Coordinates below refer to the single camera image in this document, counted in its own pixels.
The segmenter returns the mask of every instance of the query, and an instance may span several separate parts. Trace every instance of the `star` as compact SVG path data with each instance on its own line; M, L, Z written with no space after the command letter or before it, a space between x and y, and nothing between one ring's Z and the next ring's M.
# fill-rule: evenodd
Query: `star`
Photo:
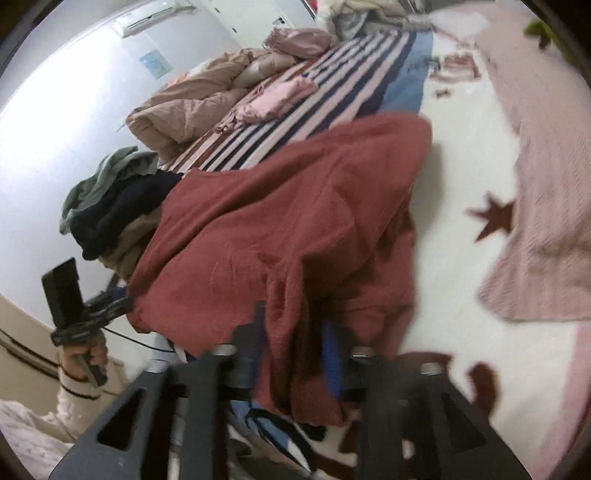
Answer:
M491 192L487 192L486 201L488 203L488 208L486 210L468 208L466 211L468 215L477 216L486 220L486 226L476 238L476 242L498 230L503 230L508 235L513 229L511 222L515 201L513 200L512 202L503 204Z

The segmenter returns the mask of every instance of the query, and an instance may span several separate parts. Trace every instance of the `brown puffer jacket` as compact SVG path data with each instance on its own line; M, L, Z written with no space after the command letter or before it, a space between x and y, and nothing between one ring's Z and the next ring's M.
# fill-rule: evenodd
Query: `brown puffer jacket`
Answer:
M256 75L271 76L295 63L289 55L254 48L225 53L134 109L127 126L138 140L158 152L161 164L170 164L214 127L248 93L248 87L263 80ZM251 78L250 71L256 78ZM241 87L233 84L238 79Z

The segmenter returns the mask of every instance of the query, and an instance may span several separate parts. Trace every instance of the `green plush toy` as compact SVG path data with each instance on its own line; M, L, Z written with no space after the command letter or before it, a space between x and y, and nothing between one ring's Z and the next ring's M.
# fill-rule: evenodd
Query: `green plush toy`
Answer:
M531 21L530 24L525 28L524 33L528 37L539 37L540 50L545 50L548 48L550 43L553 42L554 45L556 45L556 47L560 50L566 61L571 65L577 66L577 61L574 59L566 44L560 40L552 31L552 29L542 22L542 20Z

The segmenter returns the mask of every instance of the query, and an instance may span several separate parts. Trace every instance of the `triangular cutout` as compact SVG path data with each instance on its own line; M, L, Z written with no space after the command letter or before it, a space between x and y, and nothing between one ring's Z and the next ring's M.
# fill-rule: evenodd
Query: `triangular cutout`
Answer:
M441 395L443 410L449 425L450 443L454 454L467 452L486 444L484 435L462 413L452 398L444 393Z
M127 450L143 396L144 390L136 391L100 431L96 440L117 450Z

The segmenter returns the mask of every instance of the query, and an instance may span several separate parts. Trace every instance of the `sleeve cuff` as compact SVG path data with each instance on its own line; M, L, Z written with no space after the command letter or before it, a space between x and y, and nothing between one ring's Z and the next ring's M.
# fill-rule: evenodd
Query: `sleeve cuff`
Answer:
M87 400L98 400L100 388L93 387L90 382L75 380L69 377L62 367L59 369L60 384L72 395Z

